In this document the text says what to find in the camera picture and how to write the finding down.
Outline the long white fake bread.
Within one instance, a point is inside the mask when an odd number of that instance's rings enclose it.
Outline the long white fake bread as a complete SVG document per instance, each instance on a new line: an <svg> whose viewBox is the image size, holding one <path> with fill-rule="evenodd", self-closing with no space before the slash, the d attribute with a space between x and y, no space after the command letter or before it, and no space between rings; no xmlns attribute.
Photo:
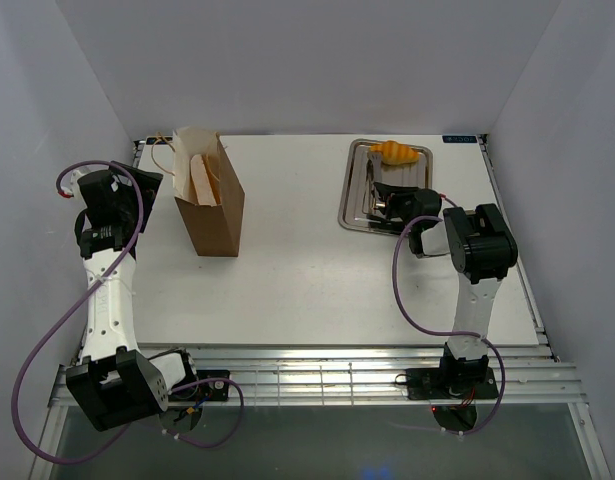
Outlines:
<svg viewBox="0 0 615 480"><path fill-rule="evenodd" d="M196 154L191 158L190 173L197 204L210 207L220 205L219 178L212 172L206 155Z"/></svg>

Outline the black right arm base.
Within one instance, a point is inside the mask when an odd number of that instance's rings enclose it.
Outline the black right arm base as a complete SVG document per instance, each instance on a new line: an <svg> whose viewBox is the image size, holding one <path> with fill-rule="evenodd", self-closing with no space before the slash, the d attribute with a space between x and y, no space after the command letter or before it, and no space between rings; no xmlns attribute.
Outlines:
<svg viewBox="0 0 615 480"><path fill-rule="evenodd" d="M494 400L499 395L492 368L480 379L446 379L439 367L409 368L397 374L395 386L405 387L409 400Z"/></svg>

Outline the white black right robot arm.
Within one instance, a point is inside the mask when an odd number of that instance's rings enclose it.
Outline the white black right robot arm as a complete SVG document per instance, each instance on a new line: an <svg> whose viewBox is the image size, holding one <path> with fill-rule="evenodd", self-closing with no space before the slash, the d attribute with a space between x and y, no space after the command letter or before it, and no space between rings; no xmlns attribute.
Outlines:
<svg viewBox="0 0 615 480"><path fill-rule="evenodd" d="M488 329L496 294L518 260L516 241L501 211L494 203L479 204L467 211L432 189L376 183L382 203L378 209L388 220L399 219L403 228L391 263L391 281L396 304L416 330L445 337L443 354L434 368L410 368L402 382L411 399L493 399L499 387L489 367L494 349ZM406 312L398 286L398 262L403 244L417 258L427 258L423 235L435 227L445 231L445 253L458 274L458 296L453 327L433 331L416 323Z"/></svg>

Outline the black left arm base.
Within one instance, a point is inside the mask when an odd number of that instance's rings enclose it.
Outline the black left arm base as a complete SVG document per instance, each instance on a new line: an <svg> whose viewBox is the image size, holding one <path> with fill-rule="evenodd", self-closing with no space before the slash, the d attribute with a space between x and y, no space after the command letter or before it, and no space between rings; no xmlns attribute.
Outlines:
<svg viewBox="0 0 615 480"><path fill-rule="evenodd" d="M197 370L195 374L196 380L205 380L212 378L212 381L202 385L195 385L183 394L184 400L193 400L198 402L201 400L211 402L225 402L229 399L230 385L225 381L225 378L231 378L229 370Z"/></svg>

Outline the metal tongs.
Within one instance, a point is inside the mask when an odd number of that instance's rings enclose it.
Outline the metal tongs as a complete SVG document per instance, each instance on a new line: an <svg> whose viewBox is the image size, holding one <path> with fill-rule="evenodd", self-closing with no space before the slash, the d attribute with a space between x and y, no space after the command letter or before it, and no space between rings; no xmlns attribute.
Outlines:
<svg viewBox="0 0 615 480"><path fill-rule="evenodd" d="M375 152L367 153L366 163L366 204L367 212L376 215L384 207L376 185L382 182L382 160L381 156Z"/></svg>

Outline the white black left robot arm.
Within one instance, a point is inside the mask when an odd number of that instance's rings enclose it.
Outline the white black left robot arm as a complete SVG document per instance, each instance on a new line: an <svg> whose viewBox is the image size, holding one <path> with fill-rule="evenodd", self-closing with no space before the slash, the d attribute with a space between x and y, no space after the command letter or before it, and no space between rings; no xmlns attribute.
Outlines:
<svg viewBox="0 0 615 480"><path fill-rule="evenodd" d="M184 400L199 387L184 349L146 357L135 336L136 243L162 180L159 173L114 162L72 181L85 203L75 238L93 292L87 299L84 345L66 384L98 431L162 415L171 394Z"/></svg>

